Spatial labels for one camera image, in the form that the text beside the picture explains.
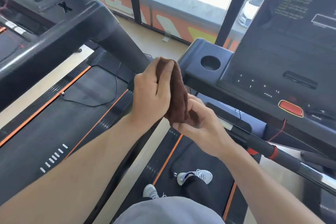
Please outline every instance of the white sneaker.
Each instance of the white sneaker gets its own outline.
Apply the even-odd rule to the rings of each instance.
[[[148,184],[143,190],[142,197],[150,197],[151,199],[159,198],[156,188],[152,184]]]
[[[177,175],[177,183],[179,185],[182,185],[185,182],[188,175],[195,175],[195,176],[201,178],[206,184],[209,184],[212,180],[212,173],[210,173],[207,170],[197,169],[194,172],[179,173]]]

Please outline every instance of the cup holder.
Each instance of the cup holder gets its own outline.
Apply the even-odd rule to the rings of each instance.
[[[201,66],[208,71],[216,71],[221,67],[221,62],[214,56],[204,56],[201,59]]]

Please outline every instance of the person's right arm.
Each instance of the person's right arm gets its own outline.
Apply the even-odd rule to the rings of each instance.
[[[232,140],[213,110],[192,95],[189,95],[188,109],[197,112],[201,122],[199,128],[187,124],[174,124],[173,127],[203,151],[224,162],[257,223],[323,223]]]

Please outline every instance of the gray shirt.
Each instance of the gray shirt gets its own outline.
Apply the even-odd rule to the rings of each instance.
[[[132,205],[114,224],[224,224],[212,209],[185,197],[161,197]]]

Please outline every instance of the brown towel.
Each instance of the brown towel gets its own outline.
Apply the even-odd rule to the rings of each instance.
[[[160,58],[156,67],[156,77],[159,80],[160,75],[170,59]],[[194,111],[188,113],[188,93],[182,81],[181,70],[176,61],[170,78],[170,106],[165,114],[170,125],[173,123],[187,123],[193,127],[200,122],[198,115]]]

